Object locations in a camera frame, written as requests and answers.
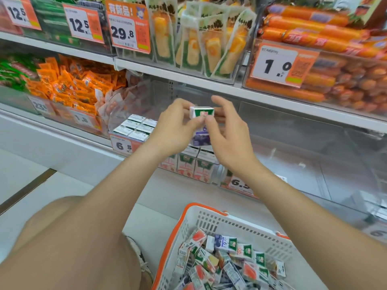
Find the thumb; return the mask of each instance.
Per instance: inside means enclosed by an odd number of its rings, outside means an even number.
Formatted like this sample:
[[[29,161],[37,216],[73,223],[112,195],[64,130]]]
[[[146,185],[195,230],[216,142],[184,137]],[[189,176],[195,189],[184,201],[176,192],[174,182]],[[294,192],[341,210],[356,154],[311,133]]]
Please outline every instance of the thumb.
[[[204,116],[198,116],[196,118],[191,119],[190,121],[187,122],[185,125],[185,131],[192,136],[195,130],[199,129],[200,126],[204,124],[204,120],[206,117]]]
[[[225,138],[220,132],[219,125],[216,122],[214,116],[206,117],[206,127],[208,133],[210,134],[210,140],[212,145],[216,146],[225,140]]]

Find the hand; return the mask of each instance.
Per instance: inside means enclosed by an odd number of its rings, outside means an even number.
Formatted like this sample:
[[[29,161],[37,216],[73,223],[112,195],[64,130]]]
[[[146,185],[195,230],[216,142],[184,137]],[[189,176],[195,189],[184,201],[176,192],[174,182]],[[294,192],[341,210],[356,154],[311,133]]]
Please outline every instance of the hand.
[[[162,114],[156,128],[144,145],[153,145],[153,149],[162,157],[162,161],[183,151],[191,141],[194,131],[204,124],[205,117],[199,116],[183,124],[184,116],[189,117],[189,108],[194,107],[181,98],[176,99]]]
[[[241,176],[245,168],[258,162],[251,146],[249,128],[239,117],[233,103],[217,95],[213,95],[211,100],[221,106],[215,109],[217,118],[207,116],[205,121],[212,148],[222,165]],[[220,130],[217,121],[225,122],[224,130]]]

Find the sneaker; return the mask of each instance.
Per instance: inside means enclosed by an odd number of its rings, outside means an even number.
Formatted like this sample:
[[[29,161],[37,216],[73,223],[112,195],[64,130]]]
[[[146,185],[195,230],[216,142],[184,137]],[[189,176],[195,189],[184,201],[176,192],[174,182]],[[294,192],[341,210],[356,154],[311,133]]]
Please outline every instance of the sneaker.
[[[141,249],[138,247],[138,245],[136,244],[136,242],[132,238],[130,238],[129,236],[126,236],[126,239],[128,239],[130,246],[133,248],[133,250],[137,254],[138,261],[140,262],[141,272],[147,272],[151,276],[151,279],[153,282],[153,274],[148,267],[148,263],[144,259],[143,253],[141,252]]]

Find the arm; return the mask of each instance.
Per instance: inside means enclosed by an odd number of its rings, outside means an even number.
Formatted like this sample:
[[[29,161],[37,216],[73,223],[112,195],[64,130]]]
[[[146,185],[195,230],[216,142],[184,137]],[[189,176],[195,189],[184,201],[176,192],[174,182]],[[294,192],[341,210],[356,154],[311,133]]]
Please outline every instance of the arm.
[[[245,181],[267,206],[299,252],[329,289],[387,289],[387,249],[330,214],[279,179],[253,153],[249,128],[231,102],[223,107],[226,137],[214,117],[206,118],[212,147],[221,164]]]
[[[149,139],[79,204],[0,265],[0,289],[95,289],[119,235],[157,165],[186,148],[198,117],[183,125],[193,104],[176,100]]]

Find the shopping basket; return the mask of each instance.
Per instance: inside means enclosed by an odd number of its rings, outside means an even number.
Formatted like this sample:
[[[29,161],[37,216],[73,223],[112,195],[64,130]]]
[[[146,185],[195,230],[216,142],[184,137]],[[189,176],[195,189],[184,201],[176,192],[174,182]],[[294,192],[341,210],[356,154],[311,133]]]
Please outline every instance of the shopping basket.
[[[296,290],[326,290],[327,287],[308,265],[291,240],[279,237],[272,230],[223,213],[209,206],[190,203],[173,229],[162,253],[152,290],[173,290],[171,285],[177,252],[196,226],[207,234],[233,236],[243,243],[252,244],[285,262],[284,281]]]

